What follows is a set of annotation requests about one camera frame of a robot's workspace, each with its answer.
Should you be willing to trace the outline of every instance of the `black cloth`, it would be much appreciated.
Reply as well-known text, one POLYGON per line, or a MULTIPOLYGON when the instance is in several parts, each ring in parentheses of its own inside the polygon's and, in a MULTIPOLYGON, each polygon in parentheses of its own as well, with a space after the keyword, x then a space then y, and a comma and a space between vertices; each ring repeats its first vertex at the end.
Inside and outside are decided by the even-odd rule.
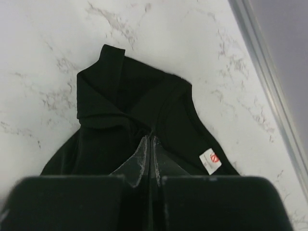
POLYGON ((123 49, 104 45, 99 60, 77 74, 81 127, 42 175, 110 174, 146 135, 158 137, 168 157, 189 174, 208 175, 199 155, 212 148, 222 162, 213 175, 237 175, 200 121, 191 84, 124 54, 123 49))

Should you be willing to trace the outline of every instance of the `silver metal strip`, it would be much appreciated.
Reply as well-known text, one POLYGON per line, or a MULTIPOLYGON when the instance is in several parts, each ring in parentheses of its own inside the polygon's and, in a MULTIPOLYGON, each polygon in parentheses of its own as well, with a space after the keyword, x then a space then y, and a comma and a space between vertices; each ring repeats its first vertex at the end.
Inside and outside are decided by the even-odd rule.
POLYGON ((287 108, 272 59, 252 7, 248 0, 229 0, 229 3, 308 201, 308 157, 287 108))

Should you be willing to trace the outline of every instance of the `red circle symbol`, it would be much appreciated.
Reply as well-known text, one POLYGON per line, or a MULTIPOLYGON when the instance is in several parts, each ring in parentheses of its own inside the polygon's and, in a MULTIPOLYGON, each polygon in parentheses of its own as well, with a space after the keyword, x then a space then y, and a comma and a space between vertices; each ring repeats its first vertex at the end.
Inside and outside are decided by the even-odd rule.
POLYGON ((213 163, 217 163, 219 161, 218 156, 215 153, 212 153, 210 157, 213 163))

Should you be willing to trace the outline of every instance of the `clothing tag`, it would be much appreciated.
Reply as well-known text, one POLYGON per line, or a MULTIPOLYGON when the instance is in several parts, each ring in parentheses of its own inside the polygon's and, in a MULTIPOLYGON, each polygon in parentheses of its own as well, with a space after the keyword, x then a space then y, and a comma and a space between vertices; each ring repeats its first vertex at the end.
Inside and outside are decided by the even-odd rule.
POLYGON ((201 154, 199 158, 209 175, 212 175, 221 166, 221 161, 211 148, 201 154))

